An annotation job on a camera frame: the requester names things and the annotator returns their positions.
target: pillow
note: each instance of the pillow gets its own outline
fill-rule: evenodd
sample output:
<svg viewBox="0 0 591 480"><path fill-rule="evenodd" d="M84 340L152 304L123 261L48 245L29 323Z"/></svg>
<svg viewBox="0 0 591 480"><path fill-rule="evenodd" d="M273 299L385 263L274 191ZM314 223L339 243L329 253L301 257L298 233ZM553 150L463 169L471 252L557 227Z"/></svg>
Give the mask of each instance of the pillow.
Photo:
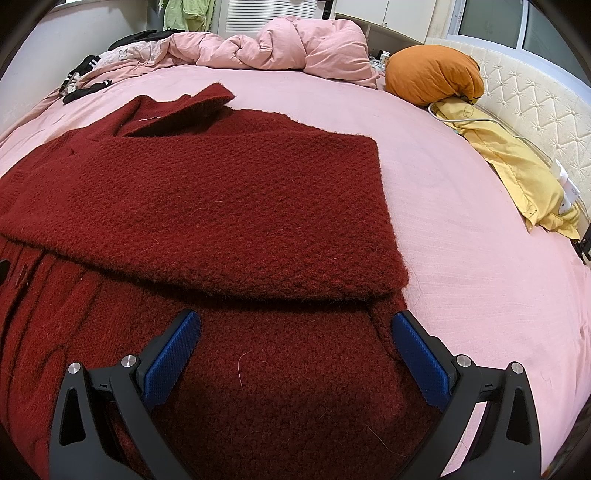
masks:
<svg viewBox="0 0 591 480"><path fill-rule="evenodd" d="M478 108L450 97L433 105L437 116L447 120L491 118ZM568 238L580 239L576 204L558 214L564 190L550 173L546 163L522 140L493 122L453 123L453 128L492 165L517 209L525 217L525 226L534 225L556 231Z"/></svg>
<svg viewBox="0 0 591 480"><path fill-rule="evenodd" d="M418 106L452 95L469 103L484 93L476 60L443 45L416 45L396 52L386 64L386 91Z"/></svg>

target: white cabinet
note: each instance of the white cabinet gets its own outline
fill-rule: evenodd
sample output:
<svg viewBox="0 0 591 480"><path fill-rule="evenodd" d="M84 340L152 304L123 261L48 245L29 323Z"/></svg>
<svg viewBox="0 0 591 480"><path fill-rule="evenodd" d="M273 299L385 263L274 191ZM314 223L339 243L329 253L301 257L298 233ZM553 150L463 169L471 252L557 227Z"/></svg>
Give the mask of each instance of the white cabinet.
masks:
<svg viewBox="0 0 591 480"><path fill-rule="evenodd" d="M336 0L335 14L359 18L425 42L436 0Z"/></svg>
<svg viewBox="0 0 591 480"><path fill-rule="evenodd" d="M381 25L387 6L388 0L336 0L335 13Z"/></svg>
<svg viewBox="0 0 591 480"><path fill-rule="evenodd" d="M427 30L436 0L390 0L384 15L384 27L406 35L421 43L425 42Z"/></svg>

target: window frame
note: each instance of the window frame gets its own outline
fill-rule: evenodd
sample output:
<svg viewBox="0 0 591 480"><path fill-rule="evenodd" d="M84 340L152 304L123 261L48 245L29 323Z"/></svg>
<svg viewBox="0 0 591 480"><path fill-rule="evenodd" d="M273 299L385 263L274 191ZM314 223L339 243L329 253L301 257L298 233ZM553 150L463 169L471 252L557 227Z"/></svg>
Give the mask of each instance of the window frame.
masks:
<svg viewBox="0 0 591 480"><path fill-rule="evenodd" d="M578 97L583 99L588 105L591 105L591 87L584 81L572 73L564 70L555 63L546 60L535 53L523 49L525 40L525 31L527 29L528 13L530 8L529 0L523 0L523 8L521 11L521 26L519 28L519 37L516 48L507 47L499 43L494 43L489 40L483 40L476 37L468 37L460 35L460 25L462 23L464 9L466 8L466 0L455 0L452 17L450 19L449 29L445 40L457 41L460 43L467 43L475 47L485 48L487 50L497 51L508 57L520 60L524 63L532 65L536 69L542 71L557 82L562 83L565 87L572 90Z"/></svg>

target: blue rubber pad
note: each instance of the blue rubber pad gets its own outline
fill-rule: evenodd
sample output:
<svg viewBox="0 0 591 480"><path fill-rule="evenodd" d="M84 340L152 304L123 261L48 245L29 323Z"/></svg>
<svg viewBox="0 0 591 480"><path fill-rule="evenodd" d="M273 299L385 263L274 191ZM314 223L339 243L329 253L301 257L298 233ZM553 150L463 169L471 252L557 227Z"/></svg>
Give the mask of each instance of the blue rubber pad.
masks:
<svg viewBox="0 0 591 480"><path fill-rule="evenodd" d="M392 338L426 402L441 411L445 410L452 397L449 391L449 378L431 350L401 313L394 316Z"/></svg>
<svg viewBox="0 0 591 480"><path fill-rule="evenodd" d="M162 405L172 392L201 337L201 318L191 312L174 332L145 374L142 401L148 410Z"/></svg>

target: metal screw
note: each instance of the metal screw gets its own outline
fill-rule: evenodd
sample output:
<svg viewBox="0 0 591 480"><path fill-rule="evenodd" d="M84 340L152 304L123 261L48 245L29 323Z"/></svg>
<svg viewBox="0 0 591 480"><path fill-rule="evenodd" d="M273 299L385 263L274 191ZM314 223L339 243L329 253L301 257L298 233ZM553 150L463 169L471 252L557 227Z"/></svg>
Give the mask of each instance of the metal screw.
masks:
<svg viewBox="0 0 591 480"><path fill-rule="evenodd" d="M511 369L516 373L516 374L522 374L523 373L523 365L521 365L519 362L513 362L511 364Z"/></svg>
<svg viewBox="0 0 591 480"><path fill-rule="evenodd" d="M472 365L472 359L467 355L458 355L456 362L460 367L469 367Z"/></svg>
<svg viewBox="0 0 591 480"><path fill-rule="evenodd" d="M137 358L133 355L125 355L122 359L121 359L121 365L123 365L124 367L128 368L128 367L132 367L135 365L137 361Z"/></svg>
<svg viewBox="0 0 591 480"><path fill-rule="evenodd" d="M81 367L81 365L78 362L74 362L73 364L71 364L68 367L68 371L71 374L75 374L75 373L78 373L78 371L80 370L80 367Z"/></svg>

